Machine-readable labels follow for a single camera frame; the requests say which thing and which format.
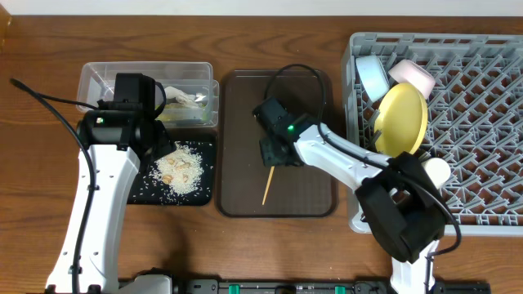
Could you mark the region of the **wooden chopstick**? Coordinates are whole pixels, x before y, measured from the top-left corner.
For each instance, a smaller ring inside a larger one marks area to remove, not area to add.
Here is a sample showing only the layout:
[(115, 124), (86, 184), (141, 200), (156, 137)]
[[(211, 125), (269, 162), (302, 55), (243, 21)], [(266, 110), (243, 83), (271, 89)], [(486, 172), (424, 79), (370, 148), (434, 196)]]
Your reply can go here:
[(270, 185), (271, 185), (271, 182), (272, 182), (272, 179), (273, 179), (274, 171), (275, 171), (275, 166), (270, 167), (269, 176), (268, 176), (267, 182), (266, 182), (266, 188), (265, 188), (265, 192), (264, 192), (262, 203), (261, 203), (262, 206), (265, 206), (266, 198), (267, 198), (267, 195), (268, 195), (269, 190), (270, 190)]

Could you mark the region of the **green snack wrapper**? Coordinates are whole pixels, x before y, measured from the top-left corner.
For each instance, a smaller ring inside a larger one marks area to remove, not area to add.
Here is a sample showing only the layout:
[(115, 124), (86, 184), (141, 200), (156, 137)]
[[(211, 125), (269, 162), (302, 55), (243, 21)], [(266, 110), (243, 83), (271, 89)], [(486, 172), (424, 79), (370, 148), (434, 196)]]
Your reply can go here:
[(201, 123), (209, 120), (210, 108), (186, 108), (179, 104), (170, 104), (159, 115), (159, 120), (170, 123)]

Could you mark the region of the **white tissue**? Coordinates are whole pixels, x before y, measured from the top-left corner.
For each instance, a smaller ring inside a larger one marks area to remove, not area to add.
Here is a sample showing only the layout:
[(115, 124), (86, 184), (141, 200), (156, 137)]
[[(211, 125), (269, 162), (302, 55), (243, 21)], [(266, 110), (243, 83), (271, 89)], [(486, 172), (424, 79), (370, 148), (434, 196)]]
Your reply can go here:
[(167, 105), (171, 107), (198, 109), (208, 104), (208, 97), (201, 93), (188, 94), (175, 87), (165, 87), (164, 91), (167, 97)]

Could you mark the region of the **light blue bowl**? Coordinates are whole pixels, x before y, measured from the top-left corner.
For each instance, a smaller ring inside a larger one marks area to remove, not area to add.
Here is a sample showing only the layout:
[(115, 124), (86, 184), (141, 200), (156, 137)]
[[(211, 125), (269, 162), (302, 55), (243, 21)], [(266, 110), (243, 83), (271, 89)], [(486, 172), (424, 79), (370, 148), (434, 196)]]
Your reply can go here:
[(355, 65), (368, 98), (372, 102), (382, 99), (390, 88), (380, 59), (375, 55), (358, 57)]

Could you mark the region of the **yellow plate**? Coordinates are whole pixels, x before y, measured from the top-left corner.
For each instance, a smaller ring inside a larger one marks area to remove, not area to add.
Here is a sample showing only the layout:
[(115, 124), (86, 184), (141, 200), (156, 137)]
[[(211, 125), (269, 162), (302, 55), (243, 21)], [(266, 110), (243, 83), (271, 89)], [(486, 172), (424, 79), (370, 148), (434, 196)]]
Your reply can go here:
[(373, 130), (378, 134), (375, 149), (391, 157), (403, 152), (415, 154), (426, 134), (427, 102), (422, 93), (409, 83), (395, 85), (378, 108)]

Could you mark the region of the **white bowl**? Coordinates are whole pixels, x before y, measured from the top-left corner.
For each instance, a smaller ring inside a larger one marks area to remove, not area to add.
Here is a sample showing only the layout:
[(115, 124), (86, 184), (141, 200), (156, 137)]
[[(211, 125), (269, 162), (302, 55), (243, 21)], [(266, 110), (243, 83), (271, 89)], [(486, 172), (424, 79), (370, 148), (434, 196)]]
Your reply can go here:
[(427, 100), (436, 85), (436, 80), (420, 65), (411, 60), (401, 60), (388, 73), (398, 83), (409, 83)]

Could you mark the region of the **white cup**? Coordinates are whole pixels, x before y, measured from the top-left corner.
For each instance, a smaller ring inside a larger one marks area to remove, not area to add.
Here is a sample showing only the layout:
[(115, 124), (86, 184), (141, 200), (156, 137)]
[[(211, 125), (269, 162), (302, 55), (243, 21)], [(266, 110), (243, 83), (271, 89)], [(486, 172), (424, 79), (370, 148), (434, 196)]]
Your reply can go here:
[(422, 162), (422, 167), (437, 189), (443, 187), (451, 176), (450, 166), (442, 158), (429, 158)]

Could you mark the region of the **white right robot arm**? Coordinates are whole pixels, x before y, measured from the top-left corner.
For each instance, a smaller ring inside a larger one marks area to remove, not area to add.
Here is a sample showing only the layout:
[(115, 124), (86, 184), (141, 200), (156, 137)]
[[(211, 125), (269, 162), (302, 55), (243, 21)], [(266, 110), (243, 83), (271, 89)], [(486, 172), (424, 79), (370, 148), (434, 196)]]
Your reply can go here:
[(353, 190), (372, 235), (393, 260), (393, 290), (433, 289), (433, 260), (450, 221), (439, 192), (450, 177), (445, 160), (370, 152), (308, 114), (256, 110), (253, 117), (266, 132), (260, 140), (265, 166), (316, 167)]

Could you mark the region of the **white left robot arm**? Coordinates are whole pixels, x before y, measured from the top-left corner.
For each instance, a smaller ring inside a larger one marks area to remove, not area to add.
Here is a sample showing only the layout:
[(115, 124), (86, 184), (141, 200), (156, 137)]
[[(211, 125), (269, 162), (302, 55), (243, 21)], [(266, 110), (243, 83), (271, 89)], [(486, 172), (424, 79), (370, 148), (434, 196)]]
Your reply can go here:
[(132, 184), (173, 143), (164, 125), (138, 111), (90, 110), (78, 123), (78, 185), (47, 293), (116, 293), (118, 252)]

